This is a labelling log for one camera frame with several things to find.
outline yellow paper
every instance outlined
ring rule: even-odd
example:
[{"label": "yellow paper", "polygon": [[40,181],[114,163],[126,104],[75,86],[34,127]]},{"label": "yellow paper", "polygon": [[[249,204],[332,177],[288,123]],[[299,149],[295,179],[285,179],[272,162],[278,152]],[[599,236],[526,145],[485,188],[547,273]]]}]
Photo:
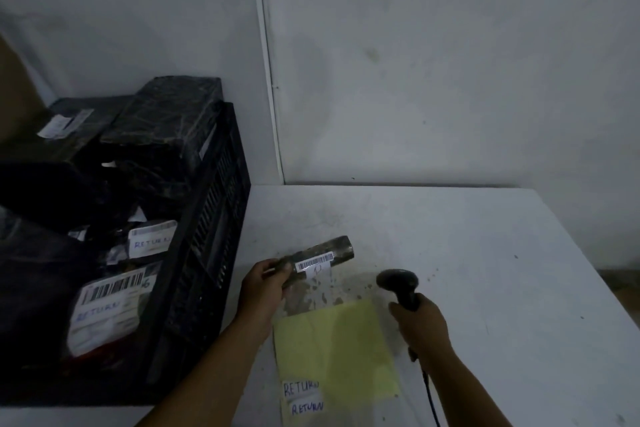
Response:
[{"label": "yellow paper", "polygon": [[393,358],[371,301],[284,318],[274,326],[283,382],[319,382],[331,407],[357,407],[398,394]]}]

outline crate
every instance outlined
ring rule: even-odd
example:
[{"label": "crate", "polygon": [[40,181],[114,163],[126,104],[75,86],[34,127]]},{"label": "crate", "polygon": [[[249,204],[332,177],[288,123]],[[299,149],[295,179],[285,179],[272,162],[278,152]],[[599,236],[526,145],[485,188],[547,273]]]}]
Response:
[{"label": "crate", "polygon": [[233,105],[224,103],[156,285],[111,372],[0,378],[3,405],[150,405],[196,365],[218,336],[249,198]]}]

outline barcode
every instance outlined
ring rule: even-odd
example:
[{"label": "barcode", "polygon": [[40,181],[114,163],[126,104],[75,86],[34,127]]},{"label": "barcode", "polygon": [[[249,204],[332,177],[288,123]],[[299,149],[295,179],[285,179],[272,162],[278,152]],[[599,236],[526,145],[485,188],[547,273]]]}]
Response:
[{"label": "barcode", "polygon": [[331,262],[334,258],[335,255],[333,254],[333,252],[328,252],[324,255],[318,255],[317,257],[313,257],[312,259],[308,259],[302,262],[296,262],[296,270],[298,272],[301,272],[313,265],[322,264],[324,262]]},{"label": "barcode", "polygon": [[144,276],[145,271],[141,270],[140,272],[129,275],[128,277],[118,278],[113,282],[102,284],[101,286],[95,287],[94,289],[88,289],[84,293],[82,305],[97,301],[98,299],[110,296],[111,294],[124,291],[129,287],[139,286],[140,284],[142,284],[142,279],[144,278]]},{"label": "barcode", "polygon": [[137,237],[140,235],[148,235],[149,233],[156,233],[161,230],[167,230],[169,228],[173,228],[177,225],[177,222],[174,220],[165,221],[164,223],[160,223],[159,225],[153,225],[152,227],[144,227],[144,228],[136,228],[129,232],[129,237]]}]

